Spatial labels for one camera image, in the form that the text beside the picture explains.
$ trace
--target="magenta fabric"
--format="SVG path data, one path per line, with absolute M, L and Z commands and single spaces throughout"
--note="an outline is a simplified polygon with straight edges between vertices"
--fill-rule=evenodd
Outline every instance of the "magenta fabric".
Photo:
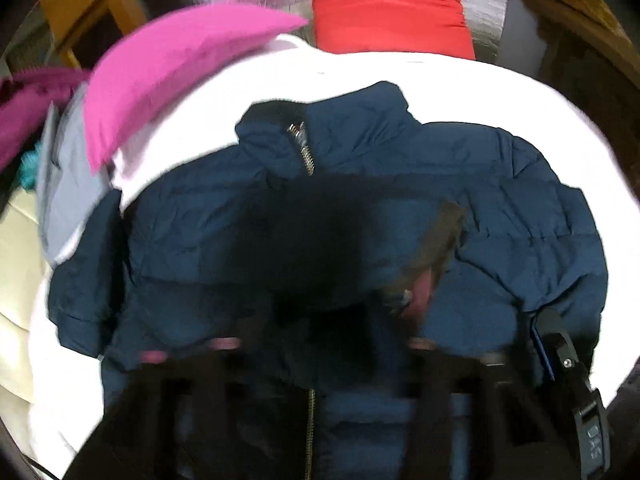
M 65 107 L 87 72 L 39 68 L 0 79 L 0 171 L 45 121 L 51 103 Z
M 172 12 L 123 38 L 98 62 L 84 101 L 92 170 L 185 90 L 305 23 L 265 7 L 207 4 Z

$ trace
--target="gray fabric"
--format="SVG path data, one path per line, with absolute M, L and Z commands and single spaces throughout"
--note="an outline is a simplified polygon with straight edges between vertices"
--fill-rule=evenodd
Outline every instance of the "gray fabric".
M 104 169 L 96 175 L 89 169 L 82 114 L 85 92 L 85 84 L 78 87 L 61 118 L 52 104 L 42 131 L 36 183 L 38 223 L 42 251 L 52 266 L 76 228 L 110 189 Z

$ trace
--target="jacket sleeve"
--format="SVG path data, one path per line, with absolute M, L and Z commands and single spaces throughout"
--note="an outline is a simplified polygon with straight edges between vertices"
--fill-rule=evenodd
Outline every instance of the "jacket sleeve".
M 127 239 L 119 190 L 95 207 L 74 255 L 56 267 L 49 287 L 49 319 L 60 344 L 90 357 L 103 354 L 124 301 Z
M 494 198 L 487 207 L 471 197 L 477 207 L 468 216 L 474 222 L 467 224 L 464 242 L 434 292 L 421 335 L 469 356 L 514 345 L 532 348 L 531 317 L 553 308 L 590 368 L 607 266 L 584 196 L 560 184 L 530 182 L 503 183 Z

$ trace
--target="cream sofa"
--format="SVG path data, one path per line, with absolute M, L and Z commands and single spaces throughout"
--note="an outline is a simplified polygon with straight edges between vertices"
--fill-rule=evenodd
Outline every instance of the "cream sofa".
M 33 402 L 28 337 L 33 300 L 46 268 L 35 193 L 18 189 L 0 216 L 0 418 L 28 455 Z

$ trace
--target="red fabric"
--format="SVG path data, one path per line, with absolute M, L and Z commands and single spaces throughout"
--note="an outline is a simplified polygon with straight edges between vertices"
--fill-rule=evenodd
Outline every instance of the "red fabric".
M 313 0 L 318 48 L 475 59 L 460 0 Z
M 425 270 L 414 282 L 411 290 L 411 303 L 402 311 L 401 317 L 410 320 L 416 327 L 421 326 L 424 316 L 427 313 L 427 307 L 433 295 L 433 273 L 431 269 Z

